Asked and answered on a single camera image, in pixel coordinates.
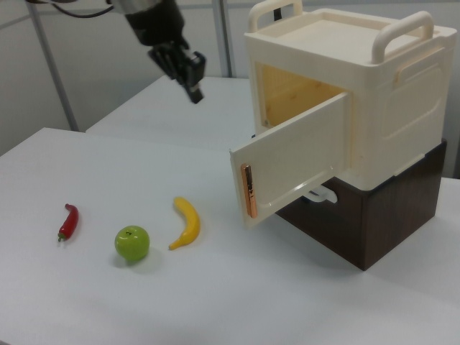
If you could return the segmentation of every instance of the wooden base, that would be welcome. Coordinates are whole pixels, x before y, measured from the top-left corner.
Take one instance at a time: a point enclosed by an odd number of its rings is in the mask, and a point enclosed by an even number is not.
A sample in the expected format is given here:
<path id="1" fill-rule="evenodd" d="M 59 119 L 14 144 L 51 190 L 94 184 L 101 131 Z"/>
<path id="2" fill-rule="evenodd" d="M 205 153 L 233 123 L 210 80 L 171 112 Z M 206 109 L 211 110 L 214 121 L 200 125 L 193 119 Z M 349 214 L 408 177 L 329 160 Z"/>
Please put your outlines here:
<path id="1" fill-rule="evenodd" d="M 446 141 L 374 190 L 338 178 L 323 185 L 337 203 L 299 198 L 277 214 L 361 270 L 367 270 L 436 212 Z"/>

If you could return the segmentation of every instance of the cabinet handle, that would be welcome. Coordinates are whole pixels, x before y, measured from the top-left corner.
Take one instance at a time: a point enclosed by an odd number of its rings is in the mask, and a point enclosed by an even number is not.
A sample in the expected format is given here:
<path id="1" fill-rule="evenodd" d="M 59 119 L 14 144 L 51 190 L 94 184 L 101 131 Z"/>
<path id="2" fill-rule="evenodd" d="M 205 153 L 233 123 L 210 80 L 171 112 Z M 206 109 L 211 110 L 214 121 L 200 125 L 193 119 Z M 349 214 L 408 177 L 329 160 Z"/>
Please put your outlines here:
<path id="1" fill-rule="evenodd" d="M 244 197 L 246 198 L 247 214 L 251 218 L 257 217 L 256 193 L 252 185 L 251 165 L 241 165 L 241 176 L 243 177 Z"/>

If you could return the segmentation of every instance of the white plastic box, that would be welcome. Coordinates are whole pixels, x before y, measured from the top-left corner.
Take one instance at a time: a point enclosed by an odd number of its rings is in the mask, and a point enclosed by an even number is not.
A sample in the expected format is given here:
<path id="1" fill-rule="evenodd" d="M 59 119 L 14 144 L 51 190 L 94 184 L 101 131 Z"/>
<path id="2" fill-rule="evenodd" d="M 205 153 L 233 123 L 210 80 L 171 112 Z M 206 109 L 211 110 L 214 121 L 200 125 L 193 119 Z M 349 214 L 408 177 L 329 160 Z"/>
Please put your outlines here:
<path id="1" fill-rule="evenodd" d="M 293 4 L 294 15 L 258 19 Z M 441 143 L 456 30 L 301 0 L 253 7 L 246 35 L 256 137 L 231 151 L 253 226 L 336 176 L 371 190 Z"/>

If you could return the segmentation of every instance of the cabinet door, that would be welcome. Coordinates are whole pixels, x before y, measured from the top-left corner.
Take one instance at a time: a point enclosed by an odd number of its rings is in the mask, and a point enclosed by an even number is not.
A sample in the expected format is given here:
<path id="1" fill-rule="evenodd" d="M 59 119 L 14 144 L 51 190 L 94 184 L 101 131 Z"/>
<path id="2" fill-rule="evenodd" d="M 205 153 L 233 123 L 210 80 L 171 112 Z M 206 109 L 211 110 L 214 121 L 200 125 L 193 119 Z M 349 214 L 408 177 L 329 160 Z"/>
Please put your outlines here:
<path id="1" fill-rule="evenodd" d="M 351 95 L 340 93 L 230 151 L 246 226 L 348 167 L 350 116 Z"/>

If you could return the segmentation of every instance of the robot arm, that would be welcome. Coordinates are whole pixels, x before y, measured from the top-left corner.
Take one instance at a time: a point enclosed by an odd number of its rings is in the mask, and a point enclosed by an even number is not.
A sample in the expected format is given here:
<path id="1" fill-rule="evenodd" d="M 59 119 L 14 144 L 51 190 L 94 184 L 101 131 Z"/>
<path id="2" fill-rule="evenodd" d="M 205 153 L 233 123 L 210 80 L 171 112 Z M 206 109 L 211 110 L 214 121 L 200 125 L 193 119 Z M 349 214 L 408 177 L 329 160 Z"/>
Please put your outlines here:
<path id="1" fill-rule="evenodd" d="M 76 16 L 55 5 L 77 0 L 27 1 L 36 4 L 51 3 L 73 17 L 94 17 Z M 175 0 L 107 0 L 107 3 L 112 4 L 115 10 L 126 17 L 143 45 L 152 47 L 149 56 L 171 79 L 177 80 L 184 87 L 190 100 L 196 104 L 203 99 L 199 82 L 204 76 L 206 59 L 199 52 L 189 50 L 188 43 L 182 36 L 184 19 Z"/>

